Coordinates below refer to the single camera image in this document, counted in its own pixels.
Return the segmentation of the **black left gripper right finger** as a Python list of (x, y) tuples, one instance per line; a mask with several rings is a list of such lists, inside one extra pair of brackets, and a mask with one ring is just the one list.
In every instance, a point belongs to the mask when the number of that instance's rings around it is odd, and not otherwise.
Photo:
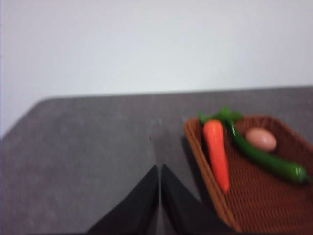
[(230, 235), (234, 231), (184, 186), (166, 165), (161, 168), (162, 204), (179, 235)]

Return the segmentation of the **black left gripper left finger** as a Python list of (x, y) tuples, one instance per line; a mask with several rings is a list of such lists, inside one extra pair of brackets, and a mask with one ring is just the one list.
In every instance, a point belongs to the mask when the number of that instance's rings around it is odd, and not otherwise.
[(159, 203), (158, 168), (154, 165), (128, 196), (95, 223), (89, 235), (144, 235)]

